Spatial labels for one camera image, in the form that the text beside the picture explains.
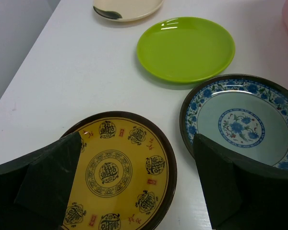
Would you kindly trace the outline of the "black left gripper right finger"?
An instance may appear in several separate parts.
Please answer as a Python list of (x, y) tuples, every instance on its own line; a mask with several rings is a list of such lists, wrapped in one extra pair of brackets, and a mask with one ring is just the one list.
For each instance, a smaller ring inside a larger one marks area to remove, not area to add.
[(193, 139), (214, 230), (288, 230), (288, 171), (229, 150), (202, 134)]

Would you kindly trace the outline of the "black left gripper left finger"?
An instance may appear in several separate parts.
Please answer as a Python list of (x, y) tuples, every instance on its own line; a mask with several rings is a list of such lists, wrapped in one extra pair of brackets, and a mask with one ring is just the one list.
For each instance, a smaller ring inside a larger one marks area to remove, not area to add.
[(0, 230), (60, 228), (81, 147), (72, 133), (0, 165)]

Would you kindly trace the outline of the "blue floral plate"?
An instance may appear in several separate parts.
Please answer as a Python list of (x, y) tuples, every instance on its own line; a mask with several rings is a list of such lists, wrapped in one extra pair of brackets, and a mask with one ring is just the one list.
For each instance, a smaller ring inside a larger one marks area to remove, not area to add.
[(270, 80), (226, 74), (192, 89), (180, 110), (189, 152), (202, 134), (221, 146), (288, 171), (288, 90)]

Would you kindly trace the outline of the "yellow patterned plate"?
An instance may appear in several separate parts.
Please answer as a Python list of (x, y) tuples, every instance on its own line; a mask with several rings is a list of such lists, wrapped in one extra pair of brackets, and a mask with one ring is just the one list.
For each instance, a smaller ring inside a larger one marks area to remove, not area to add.
[(177, 184), (177, 164), (165, 134), (130, 112), (92, 115), (68, 129), (81, 153), (61, 228), (154, 230)]

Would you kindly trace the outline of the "green plate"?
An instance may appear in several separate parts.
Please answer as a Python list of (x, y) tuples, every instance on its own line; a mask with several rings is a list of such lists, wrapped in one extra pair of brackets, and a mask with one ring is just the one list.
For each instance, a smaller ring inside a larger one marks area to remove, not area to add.
[(140, 37), (136, 54), (157, 79), (198, 83), (224, 71), (235, 56), (235, 42), (221, 25), (198, 17), (159, 22)]

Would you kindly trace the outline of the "cream plate black brushstroke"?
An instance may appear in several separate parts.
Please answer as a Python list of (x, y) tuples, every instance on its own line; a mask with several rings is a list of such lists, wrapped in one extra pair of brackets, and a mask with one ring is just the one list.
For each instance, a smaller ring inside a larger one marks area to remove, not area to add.
[(153, 14), (163, 2), (163, 0), (94, 0), (93, 10), (107, 20), (130, 22)]

